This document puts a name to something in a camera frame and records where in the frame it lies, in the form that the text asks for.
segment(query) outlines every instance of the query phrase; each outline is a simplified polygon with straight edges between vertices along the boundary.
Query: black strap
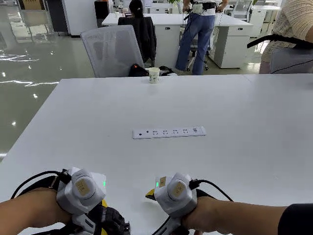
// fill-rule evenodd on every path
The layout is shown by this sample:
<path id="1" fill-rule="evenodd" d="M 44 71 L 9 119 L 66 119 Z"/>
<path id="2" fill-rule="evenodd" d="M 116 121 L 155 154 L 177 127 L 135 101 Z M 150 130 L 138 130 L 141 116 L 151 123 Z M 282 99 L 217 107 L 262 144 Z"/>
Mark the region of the black strap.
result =
<path id="1" fill-rule="evenodd" d="M 254 40 L 253 42 L 247 44 L 247 48 L 253 47 L 253 46 L 255 46 L 261 42 L 264 42 L 266 40 L 281 41 L 281 42 L 296 44 L 297 48 L 313 49 L 313 43 L 310 43 L 310 42 L 307 42 L 304 40 L 300 40 L 297 38 L 284 37 L 284 36 L 278 35 L 278 34 L 267 35 L 267 36 L 261 37 L 257 40 Z"/>
<path id="2" fill-rule="evenodd" d="M 24 189 L 20 194 L 23 195 L 29 191 L 32 191 L 36 188 L 51 188 L 54 190 L 58 190 L 59 187 L 59 183 L 60 183 L 60 178 L 59 176 L 49 176 L 46 177 L 44 179 L 41 179 L 35 183 L 33 183 L 31 186 L 27 187 L 26 189 Z"/>

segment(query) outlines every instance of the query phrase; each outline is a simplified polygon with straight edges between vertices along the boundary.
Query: black sleeve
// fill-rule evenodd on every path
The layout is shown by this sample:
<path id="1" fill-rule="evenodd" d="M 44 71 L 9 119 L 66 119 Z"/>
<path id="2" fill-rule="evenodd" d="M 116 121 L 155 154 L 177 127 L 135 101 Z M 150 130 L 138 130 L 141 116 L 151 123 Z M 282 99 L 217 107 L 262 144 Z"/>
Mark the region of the black sleeve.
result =
<path id="1" fill-rule="evenodd" d="M 313 234 L 313 204 L 292 204 L 278 224 L 278 235 Z"/>

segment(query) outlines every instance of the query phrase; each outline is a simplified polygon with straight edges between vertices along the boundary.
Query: power strip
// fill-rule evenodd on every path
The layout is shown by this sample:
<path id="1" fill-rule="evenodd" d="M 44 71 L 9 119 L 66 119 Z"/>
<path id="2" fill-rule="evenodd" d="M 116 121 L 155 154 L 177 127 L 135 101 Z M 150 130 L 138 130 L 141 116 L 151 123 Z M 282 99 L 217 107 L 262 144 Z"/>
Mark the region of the power strip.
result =
<path id="1" fill-rule="evenodd" d="M 152 139 L 182 136 L 205 136 L 206 131 L 203 126 L 183 127 L 183 128 L 147 128 L 133 130 L 133 139 Z"/>

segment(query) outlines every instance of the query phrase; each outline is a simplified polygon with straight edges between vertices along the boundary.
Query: woman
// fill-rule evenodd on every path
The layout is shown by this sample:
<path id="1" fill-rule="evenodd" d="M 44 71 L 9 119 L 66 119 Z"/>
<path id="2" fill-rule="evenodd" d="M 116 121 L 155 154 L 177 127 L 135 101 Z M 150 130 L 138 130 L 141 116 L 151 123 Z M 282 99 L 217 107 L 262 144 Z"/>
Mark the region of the woman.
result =
<path id="1" fill-rule="evenodd" d="M 313 0 L 286 0 L 274 25 L 273 34 L 313 43 Z M 274 49 L 294 46 L 291 43 L 271 41 L 262 55 L 259 73 L 269 73 Z"/>
<path id="2" fill-rule="evenodd" d="M 133 17 L 143 18 L 143 6 L 141 0 L 132 0 L 129 4 L 129 10 L 131 11 Z"/>
<path id="3" fill-rule="evenodd" d="M 118 25 L 131 24 L 138 42 L 142 60 L 145 63 L 151 59 L 152 65 L 156 59 L 157 37 L 151 17 L 143 17 L 141 0 L 132 0 L 129 9 L 133 17 L 120 17 Z"/>

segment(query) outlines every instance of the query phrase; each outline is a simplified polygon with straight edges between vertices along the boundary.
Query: yellow label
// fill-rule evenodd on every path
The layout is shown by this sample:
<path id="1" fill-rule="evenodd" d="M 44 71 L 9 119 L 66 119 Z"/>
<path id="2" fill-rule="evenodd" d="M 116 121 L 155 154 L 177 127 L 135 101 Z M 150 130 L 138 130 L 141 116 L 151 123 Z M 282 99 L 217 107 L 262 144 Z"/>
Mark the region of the yellow label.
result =
<path id="1" fill-rule="evenodd" d="M 159 188 L 165 186 L 165 182 L 166 182 L 166 177 L 164 176 L 164 177 L 162 177 L 162 178 L 160 179 L 160 186 L 159 186 Z"/>
<path id="2" fill-rule="evenodd" d="M 181 182 L 178 182 L 176 187 L 173 190 L 173 195 L 175 197 L 179 197 L 181 193 L 184 191 L 184 189 L 185 189 L 185 185 Z"/>
<path id="3" fill-rule="evenodd" d="M 80 195 L 82 195 L 82 196 L 85 196 L 87 193 L 90 192 L 90 189 L 88 188 L 84 179 L 77 181 L 75 185 L 76 185 L 77 190 L 79 191 Z"/>

